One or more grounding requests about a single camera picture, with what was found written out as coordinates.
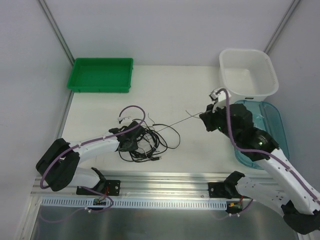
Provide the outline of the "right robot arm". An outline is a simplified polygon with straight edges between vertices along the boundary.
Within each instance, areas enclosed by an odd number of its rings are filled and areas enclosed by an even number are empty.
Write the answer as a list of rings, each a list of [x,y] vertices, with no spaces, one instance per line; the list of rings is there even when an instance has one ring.
[[[223,182],[209,183],[210,196],[254,199],[278,213],[301,235],[320,229],[320,193],[297,172],[273,137],[254,126],[251,111],[243,104],[223,108],[210,104],[199,117],[208,132],[218,130],[234,141],[241,153],[268,172],[283,190],[272,190],[234,171]]]

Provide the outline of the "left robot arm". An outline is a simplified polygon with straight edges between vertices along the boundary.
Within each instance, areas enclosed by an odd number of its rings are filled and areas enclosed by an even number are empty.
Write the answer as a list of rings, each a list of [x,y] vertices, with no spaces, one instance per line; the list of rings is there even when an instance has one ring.
[[[79,165],[109,152],[137,150],[137,138],[143,134],[144,128],[133,121],[129,126],[112,128],[108,132],[108,136],[78,143],[63,138],[55,140],[35,166],[42,176],[41,182],[47,184],[41,188],[58,192],[66,187],[77,187],[78,195],[104,194],[110,184],[103,174],[95,167],[88,169]]]

